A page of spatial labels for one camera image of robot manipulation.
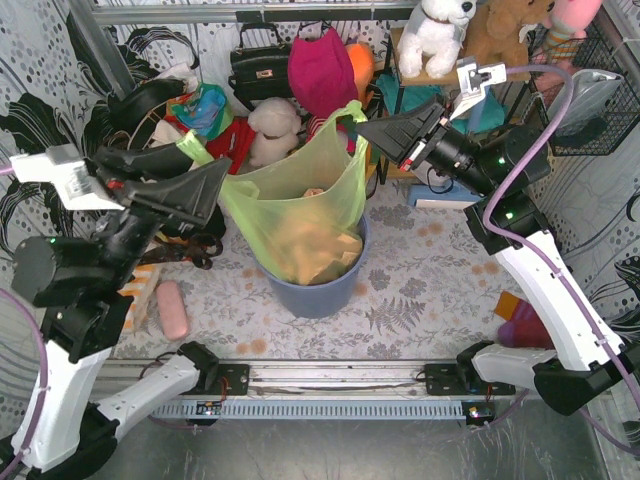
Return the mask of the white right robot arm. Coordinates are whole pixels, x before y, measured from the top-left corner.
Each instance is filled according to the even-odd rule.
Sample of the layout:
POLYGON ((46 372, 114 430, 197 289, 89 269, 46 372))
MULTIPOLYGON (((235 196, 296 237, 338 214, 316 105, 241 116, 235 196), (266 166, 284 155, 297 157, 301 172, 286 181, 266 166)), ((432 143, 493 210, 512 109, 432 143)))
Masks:
POLYGON ((541 134, 516 125, 479 145, 451 125, 437 96, 408 113, 360 123, 356 131, 397 166, 431 166, 479 196, 464 210, 471 234, 516 280, 550 336, 550 349, 491 341, 469 347, 457 357, 463 385, 534 390, 569 416, 638 371, 638 346, 625 345, 588 302, 546 217, 525 192, 550 171, 541 134))

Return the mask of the green plastic trash bag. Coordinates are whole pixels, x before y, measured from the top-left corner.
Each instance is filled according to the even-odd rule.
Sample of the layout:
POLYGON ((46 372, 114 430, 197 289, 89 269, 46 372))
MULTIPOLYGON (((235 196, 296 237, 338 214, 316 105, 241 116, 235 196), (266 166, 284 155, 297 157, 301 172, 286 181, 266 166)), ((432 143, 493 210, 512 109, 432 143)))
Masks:
POLYGON ((366 150, 359 137, 349 153, 337 121, 367 117, 358 100, 334 111, 311 140, 287 158, 225 177, 219 200, 271 275, 295 285, 328 283, 360 258, 357 225, 366 201, 366 150))

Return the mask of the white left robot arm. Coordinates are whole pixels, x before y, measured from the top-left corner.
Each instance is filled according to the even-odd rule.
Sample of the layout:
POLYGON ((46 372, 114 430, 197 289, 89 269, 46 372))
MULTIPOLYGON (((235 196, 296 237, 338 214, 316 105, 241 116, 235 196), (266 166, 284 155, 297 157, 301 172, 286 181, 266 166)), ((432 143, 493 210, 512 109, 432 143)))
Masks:
POLYGON ((218 358, 203 344, 180 346, 159 369, 122 392, 91 400, 133 297, 124 293, 161 227, 204 227, 231 162, 198 165, 175 145, 101 148, 85 159, 71 144, 15 155, 18 181, 51 184, 65 208, 103 210, 90 239, 33 236, 14 255, 13 290, 44 312, 36 340, 41 365, 20 428, 1 442, 4 476, 85 479, 141 420, 180 394, 218 381, 218 358))

